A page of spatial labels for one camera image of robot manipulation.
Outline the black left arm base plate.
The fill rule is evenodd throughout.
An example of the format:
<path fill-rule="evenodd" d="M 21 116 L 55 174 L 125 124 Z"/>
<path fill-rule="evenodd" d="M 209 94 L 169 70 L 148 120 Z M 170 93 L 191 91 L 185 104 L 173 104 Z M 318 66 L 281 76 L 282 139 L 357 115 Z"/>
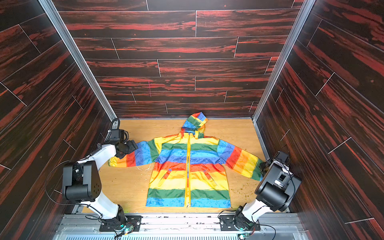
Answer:
<path fill-rule="evenodd" d="M 123 233 L 129 234 L 138 232 L 140 230 L 142 216 L 140 215 L 126 215 L 122 220 L 118 218 L 104 220 L 101 219 L 100 232 Z"/>

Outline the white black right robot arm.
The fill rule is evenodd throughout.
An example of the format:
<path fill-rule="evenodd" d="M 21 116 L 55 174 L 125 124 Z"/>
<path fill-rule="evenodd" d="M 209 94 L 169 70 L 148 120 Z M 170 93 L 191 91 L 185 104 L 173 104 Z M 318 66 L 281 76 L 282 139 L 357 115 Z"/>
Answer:
<path fill-rule="evenodd" d="M 299 189 L 302 179 L 289 168 L 290 156 L 278 151 L 260 165 L 264 174 L 255 190 L 256 199 L 239 207 L 234 215 L 234 226 L 240 231 L 253 230 L 257 220 L 266 213 L 286 210 Z"/>

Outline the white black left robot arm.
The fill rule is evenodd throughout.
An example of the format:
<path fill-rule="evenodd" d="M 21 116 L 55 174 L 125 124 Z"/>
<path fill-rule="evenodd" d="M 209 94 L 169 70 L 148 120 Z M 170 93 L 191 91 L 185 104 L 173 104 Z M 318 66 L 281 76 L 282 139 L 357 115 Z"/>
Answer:
<path fill-rule="evenodd" d="M 123 208 L 102 192 L 99 170 L 111 158 L 121 160 L 137 149 L 135 141 L 129 139 L 128 132 L 120 129 L 120 120 L 113 119 L 106 140 L 97 150 L 64 166 L 64 198 L 94 211 L 104 225 L 121 230 L 127 224 Z"/>

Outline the rainbow striped zip jacket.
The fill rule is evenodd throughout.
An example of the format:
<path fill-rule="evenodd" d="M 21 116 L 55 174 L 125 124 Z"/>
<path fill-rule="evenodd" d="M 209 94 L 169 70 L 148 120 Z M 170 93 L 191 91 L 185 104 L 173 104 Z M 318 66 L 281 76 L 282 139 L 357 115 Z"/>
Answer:
<path fill-rule="evenodd" d="M 122 159 L 112 157 L 110 167 L 127 168 L 154 164 L 147 207 L 231 207 L 225 168 L 262 180 L 255 155 L 215 137 L 205 136 L 208 119 L 200 112 L 185 121 L 180 133 L 137 144 Z"/>

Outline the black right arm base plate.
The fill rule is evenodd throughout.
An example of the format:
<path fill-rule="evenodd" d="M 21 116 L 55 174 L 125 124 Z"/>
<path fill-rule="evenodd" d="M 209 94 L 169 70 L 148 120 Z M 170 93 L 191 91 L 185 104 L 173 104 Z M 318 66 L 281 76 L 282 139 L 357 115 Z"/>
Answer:
<path fill-rule="evenodd" d="M 240 217 L 235 213 L 219 214 L 219 223 L 221 231 L 260 231 L 259 221 L 256 223 L 248 220 L 245 217 Z"/>

